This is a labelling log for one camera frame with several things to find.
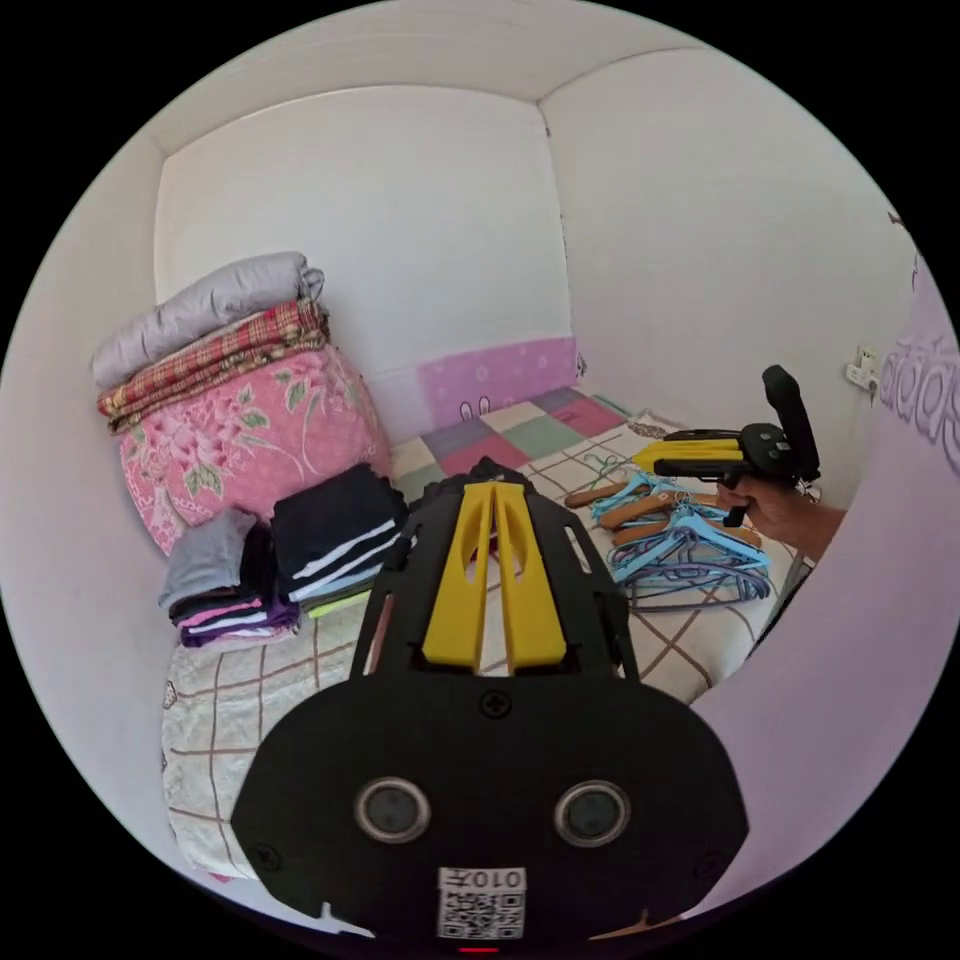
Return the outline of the person's right hand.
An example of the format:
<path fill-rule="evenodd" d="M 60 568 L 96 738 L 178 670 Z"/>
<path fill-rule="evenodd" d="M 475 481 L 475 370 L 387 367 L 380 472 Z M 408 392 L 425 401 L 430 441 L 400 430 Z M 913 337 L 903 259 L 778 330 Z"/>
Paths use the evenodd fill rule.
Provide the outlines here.
<path fill-rule="evenodd" d="M 734 487 L 717 485 L 717 502 L 725 508 L 742 507 L 763 536 L 812 555 L 819 504 L 800 491 L 749 476 L 740 476 Z"/>

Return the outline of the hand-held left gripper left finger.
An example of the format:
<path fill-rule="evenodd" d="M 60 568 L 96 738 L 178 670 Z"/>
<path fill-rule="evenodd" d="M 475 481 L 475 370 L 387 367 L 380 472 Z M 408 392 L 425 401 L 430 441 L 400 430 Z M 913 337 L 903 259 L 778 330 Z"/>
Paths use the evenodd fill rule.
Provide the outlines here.
<path fill-rule="evenodd" d="M 463 491 L 422 645 L 432 667 L 479 670 L 493 501 L 491 482 L 469 484 Z"/>

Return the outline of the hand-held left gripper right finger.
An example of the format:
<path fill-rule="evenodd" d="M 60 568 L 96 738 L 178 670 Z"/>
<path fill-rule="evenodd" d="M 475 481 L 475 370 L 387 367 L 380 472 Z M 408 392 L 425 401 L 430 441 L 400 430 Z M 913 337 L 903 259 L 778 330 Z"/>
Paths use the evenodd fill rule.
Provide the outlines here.
<path fill-rule="evenodd" d="M 494 507 L 508 670 L 557 667 L 565 657 L 565 637 L 525 488 L 496 482 Z"/>

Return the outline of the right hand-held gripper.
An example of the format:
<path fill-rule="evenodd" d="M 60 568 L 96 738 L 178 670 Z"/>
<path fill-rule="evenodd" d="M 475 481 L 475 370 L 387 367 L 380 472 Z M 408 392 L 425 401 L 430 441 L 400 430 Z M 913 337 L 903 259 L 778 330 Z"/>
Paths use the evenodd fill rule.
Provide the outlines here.
<path fill-rule="evenodd" d="M 740 430 L 686 429 L 666 434 L 632 457 L 644 471 L 734 487 L 751 476 L 798 489 L 798 464 L 783 430 L 750 424 Z"/>

